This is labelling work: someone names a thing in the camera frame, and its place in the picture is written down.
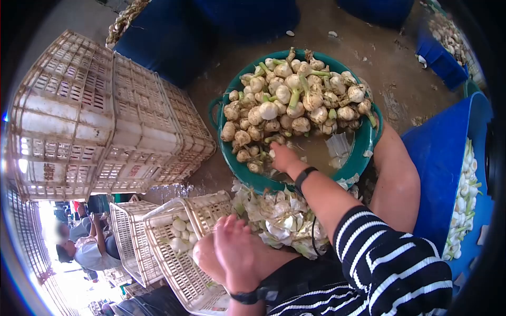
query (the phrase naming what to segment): muddy water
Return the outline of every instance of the muddy water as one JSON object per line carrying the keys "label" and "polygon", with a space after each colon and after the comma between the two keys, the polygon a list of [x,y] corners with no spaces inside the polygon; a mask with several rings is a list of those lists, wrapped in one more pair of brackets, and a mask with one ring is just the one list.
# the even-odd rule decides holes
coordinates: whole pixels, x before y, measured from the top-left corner
{"label": "muddy water", "polygon": [[[309,165],[317,168],[319,171],[332,177],[337,172],[338,169],[334,168],[330,163],[332,157],[330,156],[327,144],[325,143],[325,141],[328,140],[330,137],[331,137],[330,135],[311,134],[309,135],[309,137],[305,136],[290,137],[287,139],[287,141],[293,143],[294,145],[293,149],[295,150],[295,152],[299,157],[301,157],[303,160],[305,157],[306,162]],[[351,147],[354,139],[354,134],[346,133],[346,138],[348,144]],[[345,161],[346,157],[341,160],[341,165],[343,165]],[[286,174],[276,173],[273,176],[271,176],[271,178],[276,181],[293,183],[290,177],[288,177]]]}

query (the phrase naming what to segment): black and white striped sleeve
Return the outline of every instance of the black and white striped sleeve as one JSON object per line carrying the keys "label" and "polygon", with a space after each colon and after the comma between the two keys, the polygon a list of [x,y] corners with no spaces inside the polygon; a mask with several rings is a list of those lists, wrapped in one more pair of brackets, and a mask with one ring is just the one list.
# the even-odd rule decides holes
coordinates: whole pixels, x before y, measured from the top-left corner
{"label": "black and white striped sleeve", "polygon": [[334,249],[371,315],[443,314],[451,302],[450,267],[435,245],[393,230],[365,206],[343,217]]}

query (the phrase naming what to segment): black watch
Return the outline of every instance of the black watch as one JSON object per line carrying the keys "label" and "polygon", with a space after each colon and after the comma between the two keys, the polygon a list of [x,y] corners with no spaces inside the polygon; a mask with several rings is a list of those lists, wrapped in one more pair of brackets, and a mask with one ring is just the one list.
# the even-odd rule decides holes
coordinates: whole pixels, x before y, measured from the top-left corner
{"label": "black watch", "polygon": [[302,182],[304,182],[304,180],[309,176],[309,174],[315,170],[318,171],[318,169],[316,169],[315,167],[309,167],[309,168],[304,169],[301,172],[301,174],[299,174],[299,176],[295,180],[295,192],[298,195],[304,197],[304,194],[302,194],[302,188],[301,188]]}
{"label": "black watch", "polygon": [[253,292],[230,294],[234,300],[244,305],[253,305],[259,300],[274,301],[278,296],[278,291],[267,287],[257,287]]}

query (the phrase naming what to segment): blue plastic bin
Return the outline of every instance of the blue plastic bin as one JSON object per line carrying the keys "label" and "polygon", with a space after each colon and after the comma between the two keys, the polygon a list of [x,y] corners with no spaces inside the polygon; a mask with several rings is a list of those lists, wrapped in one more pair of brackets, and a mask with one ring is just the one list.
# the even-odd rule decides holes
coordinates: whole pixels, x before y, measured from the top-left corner
{"label": "blue plastic bin", "polygon": [[184,88],[207,65],[217,35],[191,1],[152,0],[114,50]]}
{"label": "blue plastic bin", "polygon": [[481,226],[489,224],[492,216],[493,201],[487,196],[485,181],[485,136],[492,116],[487,98],[476,92],[401,137],[421,182],[420,209],[413,234],[432,241],[440,254],[450,227],[466,136],[473,142],[478,161],[476,177],[484,195],[476,197],[473,230],[461,242],[462,256],[447,261],[453,280],[461,272],[469,275],[469,265],[481,249],[476,245]]}
{"label": "blue plastic bin", "polygon": [[194,0],[220,34],[239,43],[266,41],[294,30],[301,19],[295,0]]}
{"label": "blue plastic bin", "polygon": [[455,90],[469,77],[468,66],[462,68],[455,58],[439,43],[426,28],[418,31],[418,45],[416,53],[427,61],[427,65],[443,79],[450,90]]}
{"label": "blue plastic bin", "polygon": [[341,9],[366,22],[400,29],[414,0],[336,0]]}

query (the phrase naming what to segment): wet floor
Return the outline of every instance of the wet floor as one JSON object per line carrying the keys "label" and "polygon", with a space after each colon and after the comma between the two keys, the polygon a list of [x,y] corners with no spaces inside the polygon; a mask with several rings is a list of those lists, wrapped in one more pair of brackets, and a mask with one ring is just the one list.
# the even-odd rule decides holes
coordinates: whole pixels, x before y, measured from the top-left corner
{"label": "wet floor", "polygon": [[[215,139],[217,133],[207,117],[208,103],[221,95],[251,61],[290,46],[327,54],[365,79],[384,118],[400,134],[413,126],[412,121],[431,117],[461,98],[460,91],[449,91],[431,69],[422,69],[414,55],[421,14],[418,2],[414,3],[402,35],[398,30],[370,25],[349,15],[333,0],[317,3],[316,6],[314,2],[298,1],[301,21],[292,30],[294,37],[283,36],[247,47],[218,45],[206,72],[188,87],[195,107]],[[329,31],[336,32],[338,37],[328,37]],[[230,191],[233,179],[218,148],[189,178],[187,185],[152,188],[144,199],[164,203],[176,196]]]}

